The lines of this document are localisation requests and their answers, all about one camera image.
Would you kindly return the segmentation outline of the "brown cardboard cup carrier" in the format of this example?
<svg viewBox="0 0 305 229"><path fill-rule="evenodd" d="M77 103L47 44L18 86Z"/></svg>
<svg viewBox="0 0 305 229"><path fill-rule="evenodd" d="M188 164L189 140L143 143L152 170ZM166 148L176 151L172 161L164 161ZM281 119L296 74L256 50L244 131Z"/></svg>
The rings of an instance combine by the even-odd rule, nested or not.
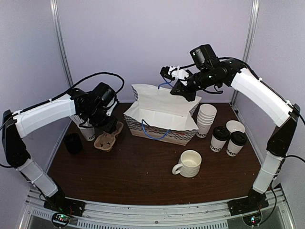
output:
<svg viewBox="0 0 305 229"><path fill-rule="evenodd" d="M116 137L122 131L123 126L124 124L122 122L117 122L116 130L113 133L109 134L107 132L103 132L96 138L93 144L94 147L101 151L110 152L116 141Z"/></svg>

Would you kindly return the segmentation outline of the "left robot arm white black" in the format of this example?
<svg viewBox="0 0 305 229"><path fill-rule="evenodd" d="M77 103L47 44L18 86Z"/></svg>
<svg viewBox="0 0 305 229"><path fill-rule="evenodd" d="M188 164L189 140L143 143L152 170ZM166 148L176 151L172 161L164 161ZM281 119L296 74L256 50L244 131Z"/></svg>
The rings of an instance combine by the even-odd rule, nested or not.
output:
<svg viewBox="0 0 305 229"><path fill-rule="evenodd" d="M23 138L33 131L66 117L77 115L86 123L109 134L116 129L112 115L119 104L117 93L107 84L99 83L92 91L70 88L55 99L20 111L3 113L2 145L8 164L37 187L58 212L69 204L62 189L32 159Z"/></svg>

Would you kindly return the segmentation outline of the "white paper coffee cup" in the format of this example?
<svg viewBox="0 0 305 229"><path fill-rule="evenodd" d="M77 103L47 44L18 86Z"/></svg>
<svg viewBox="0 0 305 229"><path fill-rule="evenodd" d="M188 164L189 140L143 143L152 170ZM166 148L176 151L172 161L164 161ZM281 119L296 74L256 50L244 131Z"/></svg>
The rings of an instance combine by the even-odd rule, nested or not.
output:
<svg viewBox="0 0 305 229"><path fill-rule="evenodd" d="M238 153L241 151L241 149L243 148L244 145L240 146L235 144L234 142L232 142L231 140L229 141L228 145L227 145L227 149L226 152L228 154L228 156L234 157L237 156Z"/></svg>

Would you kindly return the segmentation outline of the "black coffee cup lid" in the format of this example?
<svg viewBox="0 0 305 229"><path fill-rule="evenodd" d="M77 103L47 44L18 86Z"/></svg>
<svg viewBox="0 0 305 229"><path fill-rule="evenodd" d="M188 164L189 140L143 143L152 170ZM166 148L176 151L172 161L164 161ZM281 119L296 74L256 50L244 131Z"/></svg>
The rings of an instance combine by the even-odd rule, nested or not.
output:
<svg viewBox="0 0 305 229"><path fill-rule="evenodd" d="M245 133L240 131L232 132L230 135L230 140L237 146L244 146L247 142L247 137Z"/></svg>

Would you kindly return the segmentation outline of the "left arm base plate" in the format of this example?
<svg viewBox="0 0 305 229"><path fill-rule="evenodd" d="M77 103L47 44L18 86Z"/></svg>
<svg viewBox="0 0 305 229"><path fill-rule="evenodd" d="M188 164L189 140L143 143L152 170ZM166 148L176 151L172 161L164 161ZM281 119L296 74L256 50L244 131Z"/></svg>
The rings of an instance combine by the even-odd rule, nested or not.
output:
<svg viewBox="0 0 305 229"><path fill-rule="evenodd" d="M85 210L85 202L69 198L49 198L44 201L44 208L65 215L81 217Z"/></svg>

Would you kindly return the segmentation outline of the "blue checkered paper bag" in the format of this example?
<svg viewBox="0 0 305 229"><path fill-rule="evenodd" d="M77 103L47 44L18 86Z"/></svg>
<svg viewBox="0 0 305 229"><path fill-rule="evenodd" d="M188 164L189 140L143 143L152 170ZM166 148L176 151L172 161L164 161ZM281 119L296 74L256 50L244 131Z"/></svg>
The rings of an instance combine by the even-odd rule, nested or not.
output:
<svg viewBox="0 0 305 229"><path fill-rule="evenodd" d="M193 113L201 97L188 102L149 84L133 84L132 91L136 101L123 116L133 136L185 146L198 132Z"/></svg>

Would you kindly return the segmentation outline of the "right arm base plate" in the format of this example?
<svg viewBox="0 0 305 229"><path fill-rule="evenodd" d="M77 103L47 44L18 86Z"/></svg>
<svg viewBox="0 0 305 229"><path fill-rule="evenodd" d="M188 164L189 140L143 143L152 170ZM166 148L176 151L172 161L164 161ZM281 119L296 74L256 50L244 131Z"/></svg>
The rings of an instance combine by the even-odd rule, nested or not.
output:
<svg viewBox="0 0 305 229"><path fill-rule="evenodd" d="M261 208L269 206L267 200L263 199L261 201L251 200L249 197L233 199L228 201L228 208L231 216L249 213L252 211L258 211Z"/></svg>

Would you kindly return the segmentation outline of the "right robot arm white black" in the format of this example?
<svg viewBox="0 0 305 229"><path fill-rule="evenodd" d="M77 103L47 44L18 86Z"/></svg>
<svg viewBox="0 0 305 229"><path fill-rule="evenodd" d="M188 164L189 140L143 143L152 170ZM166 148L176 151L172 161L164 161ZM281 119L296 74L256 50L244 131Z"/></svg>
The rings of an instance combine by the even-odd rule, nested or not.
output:
<svg viewBox="0 0 305 229"><path fill-rule="evenodd" d="M274 124L266 142L264 161L254 183L244 198L228 202L231 215L258 211L266 207L266 191L281 171L300 116L298 104L292 104L266 84L244 61L234 57L218 57L211 45L204 44L190 51L197 72L189 66L169 66L161 71L163 77L176 81L170 93L194 101L197 91L226 85L241 93L260 109Z"/></svg>

